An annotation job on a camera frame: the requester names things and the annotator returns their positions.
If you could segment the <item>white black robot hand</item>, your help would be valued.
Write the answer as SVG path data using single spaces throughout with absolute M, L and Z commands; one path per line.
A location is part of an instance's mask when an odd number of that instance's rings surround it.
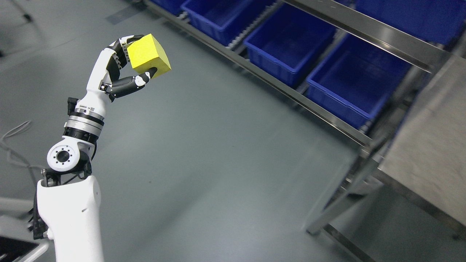
M 116 98 L 141 90 L 155 76 L 158 69 L 152 67 L 137 76 L 120 78 L 121 69 L 130 63 L 128 47 L 143 37 L 121 37 L 100 52 L 86 86 L 86 95 L 77 100 L 75 112 L 103 119 L 106 107 Z

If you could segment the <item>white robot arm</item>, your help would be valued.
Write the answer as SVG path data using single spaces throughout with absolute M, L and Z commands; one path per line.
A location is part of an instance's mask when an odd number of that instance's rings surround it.
M 33 239 L 49 239 L 57 262 L 103 262 L 101 193 L 92 174 L 95 145 L 103 130 L 106 98 L 68 99 L 62 139 L 47 155 L 33 206 Z

